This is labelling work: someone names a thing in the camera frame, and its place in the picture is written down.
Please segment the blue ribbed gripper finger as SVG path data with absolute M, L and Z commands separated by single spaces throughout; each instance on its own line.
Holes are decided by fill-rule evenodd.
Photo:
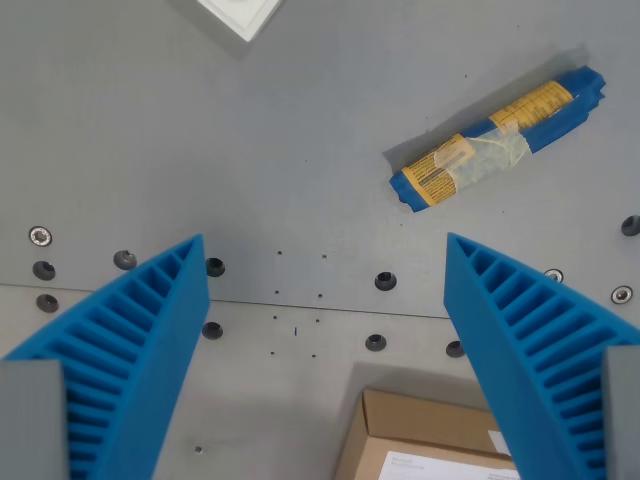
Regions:
M 638 345 L 638 328 L 455 233 L 444 306 L 520 477 L 606 478 L 603 357 Z
M 196 235 L 87 296 L 8 354 L 60 362 L 71 478 L 152 477 L 208 309 Z

